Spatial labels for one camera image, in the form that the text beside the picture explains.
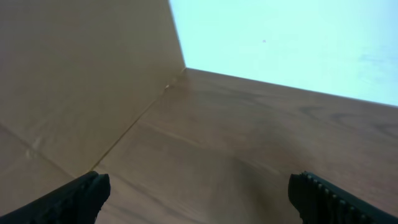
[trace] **wooden surface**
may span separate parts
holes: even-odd
[[[96,168],[98,222],[300,223],[303,170],[398,215],[397,160],[397,108],[188,69]]]
[[[5,0],[0,33],[0,124],[74,177],[184,68],[163,0]]]
[[[72,180],[0,126],[0,216]]]

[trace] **light blue wall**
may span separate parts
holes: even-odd
[[[188,68],[398,105],[398,0],[170,4]]]

